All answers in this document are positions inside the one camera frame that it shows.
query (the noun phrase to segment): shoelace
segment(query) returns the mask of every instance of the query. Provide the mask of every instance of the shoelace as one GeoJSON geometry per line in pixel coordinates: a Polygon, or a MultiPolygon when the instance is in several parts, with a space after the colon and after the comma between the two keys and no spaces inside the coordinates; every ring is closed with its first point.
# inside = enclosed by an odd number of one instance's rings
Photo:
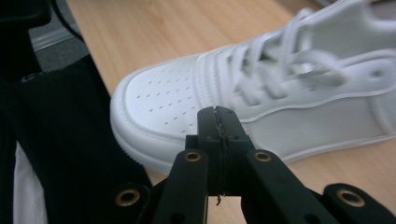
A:
{"type": "Polygon", "coordinates": [[[330,52],[311,49],[309,33],[301,34],[296,46],[301,20],[311,14],[311,10],[303,9],[284,28],[280,38],[278,54],[266,52],[267,34],[260,35],[249,44],[236,46],[218,56],[220,92],[225,106],[231,105],[231,96],[237,90],[249,105],[262,102],[263,91],[272,98],[287,97],[287,80],[326,73],[340,85],[346,81],[343,75],[344,64],[330,52]],[[268,71],[266,61],[276,62],[276,69],[268,71]],[[290,73],[290,67],[299,64],[303,70],[297,75],[290,73]],[[264,86],[257,86],[257,78],[264,80],[264,86]]]}

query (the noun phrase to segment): metal grommet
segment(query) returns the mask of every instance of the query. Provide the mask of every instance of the metal grommet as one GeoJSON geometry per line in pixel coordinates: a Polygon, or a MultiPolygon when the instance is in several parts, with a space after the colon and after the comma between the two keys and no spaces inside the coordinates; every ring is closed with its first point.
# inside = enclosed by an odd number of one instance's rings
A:
{"type": "Polygon", "coordinates": [[[184,160],[186,161],[198,161],[201,159],[201,154],[198,152],[188,152],[184,155],[184,160]]]}
{"type": "Polygon", "coordinates": [[[139,201],[140,193],[137,189],[124,189],[116,196],[116,205],[121,207],[130,206],[139,201]]]}
{"type": "Polygon", "coordinates": [[[363,198],[350,190],[347,189],[339,189],[337,190],[337,197],[343,202],[347,203],[351,206],[354,207],[363,207],[366,205],[366,202],[363,200],[363,198]]]}
{"type": "Polygon", "coordinates": [[[254,153],[254,158],[258,161],[270,161],[272,159],[271,156],[265,152],[254,153]]]}

